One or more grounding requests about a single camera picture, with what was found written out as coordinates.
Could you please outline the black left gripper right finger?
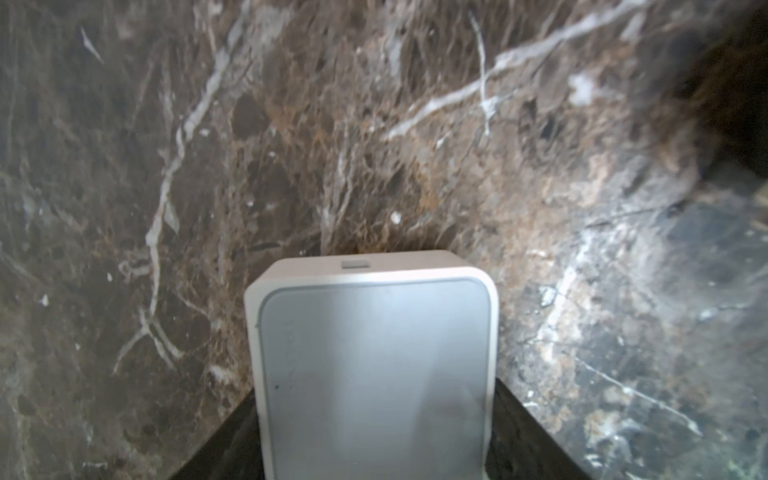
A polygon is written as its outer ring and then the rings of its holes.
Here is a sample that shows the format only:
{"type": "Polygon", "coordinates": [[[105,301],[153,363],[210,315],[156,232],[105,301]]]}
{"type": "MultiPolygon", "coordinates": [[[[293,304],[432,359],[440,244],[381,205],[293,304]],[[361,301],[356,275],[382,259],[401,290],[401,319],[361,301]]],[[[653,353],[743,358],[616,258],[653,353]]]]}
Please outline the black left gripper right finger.
{"type": "Polygon", "coordinates": [[[489,479],[590,479],[499,378],[485,468],[489,479]]]}

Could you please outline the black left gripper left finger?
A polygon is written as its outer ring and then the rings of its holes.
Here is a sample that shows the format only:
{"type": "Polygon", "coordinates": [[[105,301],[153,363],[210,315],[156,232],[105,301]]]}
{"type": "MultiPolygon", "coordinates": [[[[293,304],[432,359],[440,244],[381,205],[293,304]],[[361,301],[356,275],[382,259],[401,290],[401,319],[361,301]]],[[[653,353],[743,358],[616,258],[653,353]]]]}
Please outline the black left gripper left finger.
{"type": "Polygon", "coordinates": [[[259,419],[253,390],[171,479],[264,479],[259,419]]]}

